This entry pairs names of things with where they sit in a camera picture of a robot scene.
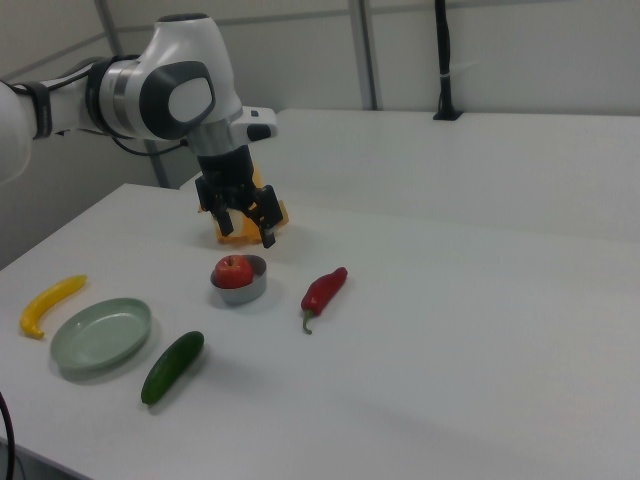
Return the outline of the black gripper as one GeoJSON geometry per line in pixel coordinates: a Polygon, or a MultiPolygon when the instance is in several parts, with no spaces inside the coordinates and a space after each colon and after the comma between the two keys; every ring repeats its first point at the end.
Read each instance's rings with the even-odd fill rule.
{"type": "Polygon", "coordinates": [[[258,228],[262,245],[269,249],[275,244],[274,229],[279,223],[279,203],[271,185],[257,187],[254,166],[247,146],[217,156],[199,156],[202,175],[196,180],[200,207],[212,213],[220,235],[234,232],[228,209],[249,212],[258,228]]]}

